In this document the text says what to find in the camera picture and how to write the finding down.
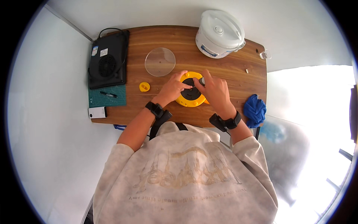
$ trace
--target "graphic print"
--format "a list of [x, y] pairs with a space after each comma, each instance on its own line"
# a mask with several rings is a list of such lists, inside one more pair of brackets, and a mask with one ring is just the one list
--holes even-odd
[[[166, 154], [167, 162], [164, 168], [164, 171], [158, 168], [158, 161], [159, 161], [159, 154], [155, 153], [154, 160], [151, 164], [151, 168], [148, 172], [144, 172], [147, 163], [144, 165], [143, 169], [139, 173], [139, 182], [133, 186], [133, 188], [139, 188], [137, 194], [140, 194], [146, 190], [145, 185], [148, 184], [159, 184], [161, 187], [165, 188], [173, 188], [179, 189], [188, 184], [203, 184], [203, 185], [210, 185], [219, 182], [229, 182], [234, 181], [235, 184], [241, 185], [242, 183], [233, 173], [229, 162], [226, 160], [223, 152], [218, 147], [221, 152], [224, 161], [220, 158], [215, 156], [215, 159], [209, 153], [213, 166], [210, 169], [207, 167], [207, 164], [200, 166], [200, 161], [198, 158], [198, 153], [202, 154], [206, 158], [209, 158], [208, 153], [201, 148], [198, 147], [191, 147], [183, 152], [177, 153], [168, 153]], [[193, 169], [189, 165], [188, 162], [188, 154], [195, 153], [195, 162], [193, 164]], [[186, 163], [178, 175], [170, 171], [170, 161], [182, 158], [183, 156], [187, 157]]]

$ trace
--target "white power bank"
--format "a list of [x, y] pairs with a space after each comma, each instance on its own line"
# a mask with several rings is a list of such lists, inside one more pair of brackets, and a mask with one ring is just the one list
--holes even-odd
[[107, 107], [100, 106], [88, 109], [88, 115], [92, 118], [106, 118], [107, 117]]

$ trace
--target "rice cooker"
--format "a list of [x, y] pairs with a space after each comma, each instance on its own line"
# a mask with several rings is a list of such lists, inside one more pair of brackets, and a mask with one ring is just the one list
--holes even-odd
[[243, 48], [244, 29], [232, 15], [219, 10], [202, 13], [195, 41], [199, 50], [210, 58], [223, 58]]

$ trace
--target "clear acrylic disc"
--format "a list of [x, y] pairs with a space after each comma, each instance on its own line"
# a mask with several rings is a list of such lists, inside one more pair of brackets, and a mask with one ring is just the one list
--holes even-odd
[[165, 76], [175, 67], [175, 56], [163, 47], [153, 49], [145, 58], [145, 69], [153, 76]]

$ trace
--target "green cutting mat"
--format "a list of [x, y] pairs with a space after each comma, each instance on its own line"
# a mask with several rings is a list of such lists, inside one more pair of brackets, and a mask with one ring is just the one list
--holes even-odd
[[[100, 94], [100, 91], [117, 95], [117, 98]], [[88, 88], [88, 104], [90, 108], [99, 106], [125, 106], [126, 85], [108, 86], [90, 90]]]

